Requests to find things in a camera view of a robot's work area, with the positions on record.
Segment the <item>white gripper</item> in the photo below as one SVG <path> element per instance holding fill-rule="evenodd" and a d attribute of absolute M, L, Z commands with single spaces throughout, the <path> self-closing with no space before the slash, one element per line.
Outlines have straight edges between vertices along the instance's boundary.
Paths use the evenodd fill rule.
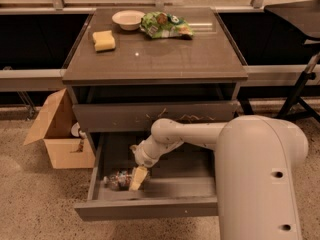
<path fill-rule="evenodd" d="M 132 171 L 129 190 L 138 190 L 148 175 L 147 168 L 153 167 L 162 155 L 170 153 L 182 144 L 182 141 L 163 143 L 150 135 L 146 140 L 143 140 L 138 145 L 131 145 L 129 149 L 133 152 L 135 162 L 139 166 L 135 167 Z"/>

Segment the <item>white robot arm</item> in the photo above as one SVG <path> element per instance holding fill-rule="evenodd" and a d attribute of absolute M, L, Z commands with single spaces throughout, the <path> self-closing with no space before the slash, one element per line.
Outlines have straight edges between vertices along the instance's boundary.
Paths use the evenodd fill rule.
<path fill-rule="evenodd" d="M 221 240 L 303 240 L 292 169 L 307 157 L 308 140 L 297 125 L 257 115 L 199 124 L 161 118 L 132 147 L 138 167 L 130 188 L 138 189 L 147 170 L 184 143 L 215 154 Z"/>

